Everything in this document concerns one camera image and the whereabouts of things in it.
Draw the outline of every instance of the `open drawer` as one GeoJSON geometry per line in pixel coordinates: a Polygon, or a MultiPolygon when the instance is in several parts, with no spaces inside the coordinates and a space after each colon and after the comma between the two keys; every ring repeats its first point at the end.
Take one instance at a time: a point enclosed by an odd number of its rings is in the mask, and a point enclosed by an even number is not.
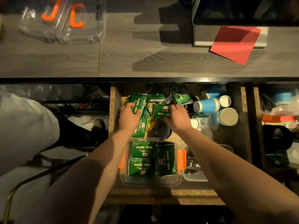
{"type": "MultiPolygon", "coordinates": [[[[210,84],[187,84],[189,93],[197,96],[210,84]]],[[[138,88],[144,88],[142,83],[114,83],[110,93],[109,137],[118,130],[119,110],[122,101],[132,93],[138,93],[138,88]]],[[[238,83],[226,85],[227,95],[232,99],[231,107],[239,114],[239,120],[234,126],[219,125],[213,131],[213,140],[219,144],[230,145],[234,153],[241,158],[252,162],[249,124],[247,116],[247,102],[245,87],[238,83]]],[[[180,140],[181,149],[186,144],[173,132],[170,139],[180,140]]],[[[182,179],[174,187],[148,187],[137,188],[124,185],[120,180],[120,172],[116,183],[109,193],[106,203],[146,203],[146,204],[215,204],[222,205],[215,191],[208,182],[192,182],[182,179]]]]}
{"type": "Polygon", "coordinates": [[[250,118],[250,134],[252,145],[253,164],[263,171],[276,178],[284,181],[299,181],[299,169],[274,166],[267,162],[265,147],[263,143],[263,112],[261,109],[260,95],[265,94],[273,100],[273,95],[277,91],[294,91],[299,88],[299,82],[293,83],[269,83],[246,88],[247,101],[250,118]]]}

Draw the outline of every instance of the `person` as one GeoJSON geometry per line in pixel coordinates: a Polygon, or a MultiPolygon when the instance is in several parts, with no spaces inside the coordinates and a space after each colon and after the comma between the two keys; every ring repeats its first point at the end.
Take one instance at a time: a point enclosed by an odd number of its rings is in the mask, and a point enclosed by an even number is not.
{"type": "MultiPolygon", "coordinates": [[[[141,110],[122,108],[119,130],[76,163],[15,224],[93,223],[113,186],[141,110]]],[[[171,105],[166,123],[188,145],[209,184],[241,223],[299,223],[299,197],[278,181],[192,128],[183,106],[171,105]]]]}
{"type": "Polygon", "coordinates": [[[0,91],[0,176],[49,147],[89,148],[108,138],[105,123],[88,131],[39,102],[0,91]]]}

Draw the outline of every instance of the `wooden countertop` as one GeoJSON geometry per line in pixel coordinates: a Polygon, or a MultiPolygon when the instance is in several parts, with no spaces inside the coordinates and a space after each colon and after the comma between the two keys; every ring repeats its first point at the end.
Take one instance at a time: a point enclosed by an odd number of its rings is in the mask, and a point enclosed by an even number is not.
{"type": "Polygon", "coordinates": [[[46,44],[26,37],[18,31],[19,17],[2,15],[0,78],[200,77],[209,82],[298,76],[299,28],[270,28],[268,46],[253,50],[248,64],[241,66],[208,48],[192,47],[191,11],[178,0],[108,0],[101,46],[46,44]]]}
{"type": "Polygon", "coordinates": [[[174,188],[140,188],[125,186],[118,173],[106,204],[182,204],[225,205],[207,182],[189,182],[182,179],[174,188]]]}

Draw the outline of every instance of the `red envelope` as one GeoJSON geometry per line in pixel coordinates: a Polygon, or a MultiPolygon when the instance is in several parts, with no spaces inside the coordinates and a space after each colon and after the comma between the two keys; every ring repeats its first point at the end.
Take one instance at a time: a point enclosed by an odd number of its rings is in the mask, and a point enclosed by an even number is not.
{"type": "Polygon", "coordinates": [[[251,26],[222,26],[210,51],[245,65],[260,32],[251,26]]]}

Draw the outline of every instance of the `plastic tray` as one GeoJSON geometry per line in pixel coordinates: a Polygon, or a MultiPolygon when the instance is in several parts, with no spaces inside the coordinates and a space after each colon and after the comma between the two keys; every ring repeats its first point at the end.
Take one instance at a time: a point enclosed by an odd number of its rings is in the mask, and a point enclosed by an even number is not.
{"type": "Polygon", "coordinates": [[[56,33],[63,44],[92,44],[105,35],[106,0],[72,3],[61,30],[56,33]]]}
{"type": "Polygon", "coordinates": [[[120,163],[120,174],[121,180],[124,185],[137,186],[137,187],[174,187],[181,182],[183,172],[183,156],[182,156],[181,145],[174,139],[161,140],[159,138],[147,138],[144,139],[131,139],[126,147],[123,154],[122,161],[120,163]],[[154,176],[151,178],[134,177],[129,175],[129,157],[131,156],[132,141],[149,141],[149,142],[173,142],[175,144],[175,156],[177,172],[173,175],[158,177],[154,176]]]}
{"type": "Polygon", "coordinates": [[[19,29],[28,36],[54,42],[55,33],[68,17],[69,0],[30,0],[25,7],[19,29]]]}
{"type": "MultiPolygon", "coordinates": [[[[226,148],[227,150],[229,150],[231,152],[234,152],[234,149],[229,145],[220,145],[220,146],[226,148]]],[[[187,181],[193,181],[193,182],[207,182],[208,181],[202,171],[198,171],[198,173],[194,173],[194,174],[190,174],[190,175],[186,174],[185,171],[186,171],[186,166],[184,166],[184,171],[182,171],[182,175],[183,175],[183,178],[187,181]]]]}

